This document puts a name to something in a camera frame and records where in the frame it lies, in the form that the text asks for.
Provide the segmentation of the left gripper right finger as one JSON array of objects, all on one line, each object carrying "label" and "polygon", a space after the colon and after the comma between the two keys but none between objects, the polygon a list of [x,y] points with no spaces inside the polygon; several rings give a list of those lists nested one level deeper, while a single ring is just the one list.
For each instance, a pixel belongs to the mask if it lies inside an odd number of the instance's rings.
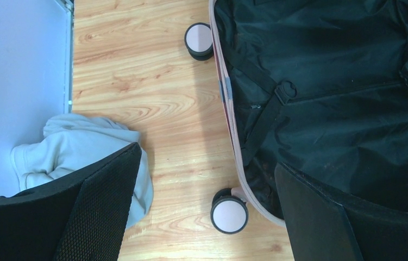
[{"label": "left gripper right finger", "polygon": [[408,260],[408,213],[342,192],[289,164],[275,167],[295,260]]}]

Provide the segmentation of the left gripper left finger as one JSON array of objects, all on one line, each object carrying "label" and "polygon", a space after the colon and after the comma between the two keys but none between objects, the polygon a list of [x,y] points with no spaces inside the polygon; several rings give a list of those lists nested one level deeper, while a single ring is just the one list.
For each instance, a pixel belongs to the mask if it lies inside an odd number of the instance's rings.
[{"label": "left gripper left finger", "polygon": [[117,152],[0,197],[0,260],[117,260],[142,151]]}]

